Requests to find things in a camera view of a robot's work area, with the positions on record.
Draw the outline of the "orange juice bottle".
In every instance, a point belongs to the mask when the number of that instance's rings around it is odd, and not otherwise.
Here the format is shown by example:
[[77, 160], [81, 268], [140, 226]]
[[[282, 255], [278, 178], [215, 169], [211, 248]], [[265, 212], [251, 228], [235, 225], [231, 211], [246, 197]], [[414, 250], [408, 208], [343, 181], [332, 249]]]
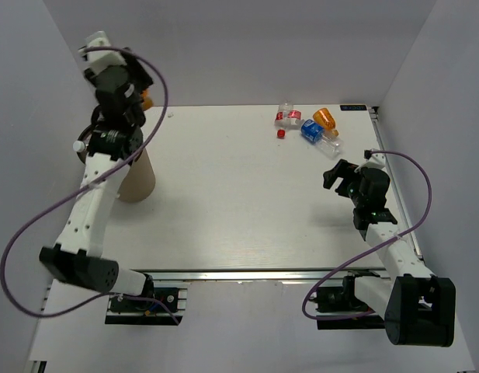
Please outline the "orange juice bottle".
[[141, 93], [141, 99], [142, 99], [141, 107], [142, 107], [143, 111], [149, 110], [150, 108], [152, 108], [154, 106], [153, 100], [148, 95], [147, 90], [144, 90]]
[[321, 125], [330, 137], [337, 138], [338, 131], [336, 129], [336, 122], [333, 116], [331, 115], [328, 108], [323, 107], [317, 110], [313, 115], [312, 119], [319, 125]]

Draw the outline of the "clear bottle blue label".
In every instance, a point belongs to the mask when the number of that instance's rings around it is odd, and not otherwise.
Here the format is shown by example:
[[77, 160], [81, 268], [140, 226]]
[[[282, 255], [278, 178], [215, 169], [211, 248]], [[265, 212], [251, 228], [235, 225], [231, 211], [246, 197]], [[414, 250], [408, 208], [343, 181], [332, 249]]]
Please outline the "clear bottle blue label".
[[84, 141], [77, 140], [73, 143], [72, 148], [75, 152], [81, 153], [86, 150], [87, 146], [86, 146], [86, 143], [84, 143]]

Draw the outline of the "crushed red label bottle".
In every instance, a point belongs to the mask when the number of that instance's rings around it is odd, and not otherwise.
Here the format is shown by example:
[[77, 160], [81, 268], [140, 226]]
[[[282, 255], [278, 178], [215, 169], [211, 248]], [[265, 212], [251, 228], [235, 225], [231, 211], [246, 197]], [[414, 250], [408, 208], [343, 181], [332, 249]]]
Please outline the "crushed red label bottle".
[[302, 114], [289, 102], [278, 105], [274, 125], [281, 128], [296, 128], [301, 125]]

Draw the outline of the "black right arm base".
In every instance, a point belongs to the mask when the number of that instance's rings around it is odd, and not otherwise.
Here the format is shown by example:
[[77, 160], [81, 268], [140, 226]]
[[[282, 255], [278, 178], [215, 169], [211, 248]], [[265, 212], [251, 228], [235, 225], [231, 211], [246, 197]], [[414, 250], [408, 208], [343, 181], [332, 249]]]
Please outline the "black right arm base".
[[[380, 281], [387, 281], [377, 272], [371, 270], [350, 270], [339, 285], [320, 286], [309, 302], [316, 305], [316, 312], [323, 318], [337, 317], [339, 315], [352, 315], [367, 312], [370, 307], [354, 295], [355, 279], [369, 277]], [[377, 314], [366, 315], [339, 321], [317, 321], [318, 330], [359, 330], [359, 329], [384, 329], [384, 321]]]

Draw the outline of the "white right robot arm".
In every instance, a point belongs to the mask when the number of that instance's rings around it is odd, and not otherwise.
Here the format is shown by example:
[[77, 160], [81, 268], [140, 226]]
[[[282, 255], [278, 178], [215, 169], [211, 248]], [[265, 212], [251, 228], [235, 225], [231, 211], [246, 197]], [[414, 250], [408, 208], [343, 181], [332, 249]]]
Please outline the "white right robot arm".
[[351, 270], [340, 287], [319, 288], [317, 310], [324, 319], [320, 329], [332, 329], [329, 317], [348, 315], [346, 329], [385, 329], [394, 345], [449, 347], [454, 339], [456, 289], [437, 277], [398, 235], [397, 219], [386, 207], [390, 177], [382, 161], [362, 166], [344, 159], [324, 172], [323, 186], [341, 183], [336, 193], [353, 205], [353, 224], [369, 246], [379, 246], [377, 256], [387, 272]]

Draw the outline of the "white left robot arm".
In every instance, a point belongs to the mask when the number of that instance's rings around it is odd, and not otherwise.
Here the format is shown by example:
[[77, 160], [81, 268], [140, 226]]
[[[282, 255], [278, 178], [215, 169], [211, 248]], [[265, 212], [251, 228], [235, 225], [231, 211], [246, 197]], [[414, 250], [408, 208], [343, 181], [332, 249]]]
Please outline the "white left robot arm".
[[85, 78], [94, 86], [98, 106], [92, 115], [82, 186], [68, 221], [53, 247], [43, 247], [40, 262], [65, 284], [122, 293], [139, 310], [154, 303], [147, 274], [124, 270], [102, 258], [107, 222], [132, 155], [144, 136], [143, 92], [153, 81], [137, 59], [124, 51], [90, 52]]

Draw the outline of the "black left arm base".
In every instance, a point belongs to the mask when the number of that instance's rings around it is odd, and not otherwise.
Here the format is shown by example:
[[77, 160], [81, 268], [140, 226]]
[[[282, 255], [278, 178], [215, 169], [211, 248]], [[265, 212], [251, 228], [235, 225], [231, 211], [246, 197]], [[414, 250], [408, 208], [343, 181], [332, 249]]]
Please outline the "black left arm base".
[[140, 296], [111, 295], [105, 324], [178, 326], [186, 310], [188, 286], [181, 281], [154, 281]]

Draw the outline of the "brown cardboard cylinder bin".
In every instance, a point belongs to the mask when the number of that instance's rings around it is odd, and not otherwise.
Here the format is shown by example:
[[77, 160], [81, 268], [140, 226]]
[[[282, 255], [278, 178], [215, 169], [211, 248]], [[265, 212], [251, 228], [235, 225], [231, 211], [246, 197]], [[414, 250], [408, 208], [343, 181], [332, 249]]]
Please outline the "brown cardboard cylinder bin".
[[[90, 124], [80, 133], [78, 140], [89, 143], [94, 125]], [[87, 148], [77, 153], [82, 163], [85, 163]], [[137, 203], [145, 200], [153, 192], [156, 184], [154, 170], [148, 152], [144, 149], [130, 167], [130, 171], [120, 185], [118, 199], [125, 203]]]

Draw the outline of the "blue sticker right corner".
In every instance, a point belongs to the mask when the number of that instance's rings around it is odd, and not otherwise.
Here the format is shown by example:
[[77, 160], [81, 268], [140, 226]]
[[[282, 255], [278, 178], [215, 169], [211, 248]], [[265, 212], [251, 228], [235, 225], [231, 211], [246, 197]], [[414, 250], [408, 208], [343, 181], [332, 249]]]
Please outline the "blue sticker right corner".
[[341, 104], [339, 107], [341, 111], [367, 111], [363, 104]]

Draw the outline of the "aluminium table front rail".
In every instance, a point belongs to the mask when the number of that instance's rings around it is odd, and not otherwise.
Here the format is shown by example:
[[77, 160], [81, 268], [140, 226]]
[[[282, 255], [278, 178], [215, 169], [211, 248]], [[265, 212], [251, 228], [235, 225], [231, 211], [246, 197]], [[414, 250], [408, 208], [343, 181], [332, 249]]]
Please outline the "aluminium table front rail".
[[154, 281], [318, 281], [330, 270], [140, 270]]

